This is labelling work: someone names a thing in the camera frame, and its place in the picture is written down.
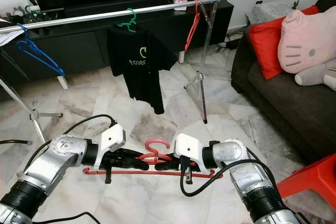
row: gray sofa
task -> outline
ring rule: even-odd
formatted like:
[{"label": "gray sofa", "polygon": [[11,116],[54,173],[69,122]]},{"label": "gray sofa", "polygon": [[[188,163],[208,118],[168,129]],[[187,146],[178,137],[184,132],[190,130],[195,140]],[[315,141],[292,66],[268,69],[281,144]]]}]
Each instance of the gray sofa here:
[{"label": "gray sofa", "polygon": [[[336,0],[318,0],[316,5],[324,12]],[[294,75],[285,72],[265,80],[248,31],[236,52],[232,86],[269,117],[307,163],[336,152],[336,92],[322,84],[299,86]]]}]

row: cable connector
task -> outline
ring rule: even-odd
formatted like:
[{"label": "cable connector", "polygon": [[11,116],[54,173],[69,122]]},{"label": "cable connector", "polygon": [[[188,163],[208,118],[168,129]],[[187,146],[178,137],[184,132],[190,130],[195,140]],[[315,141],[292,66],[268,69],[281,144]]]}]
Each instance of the cable connector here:
[{"label": "cable connector", "polygon": [[180,162],[181,162],[181,171],[185,172],[190,165],[190,158],[186,156],[181,156]]}]

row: pink cushion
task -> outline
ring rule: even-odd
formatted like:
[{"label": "pink cushion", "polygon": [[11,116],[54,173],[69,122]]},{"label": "pink cushion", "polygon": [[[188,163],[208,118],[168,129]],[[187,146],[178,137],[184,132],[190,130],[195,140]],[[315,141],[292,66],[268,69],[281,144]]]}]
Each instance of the pink cushion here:
[{"label": "pink cushion", "polygon": [[296,10],[287,16],[282,22],[278,58],[288,73],[336,58],[336,6],[315,15]]}]

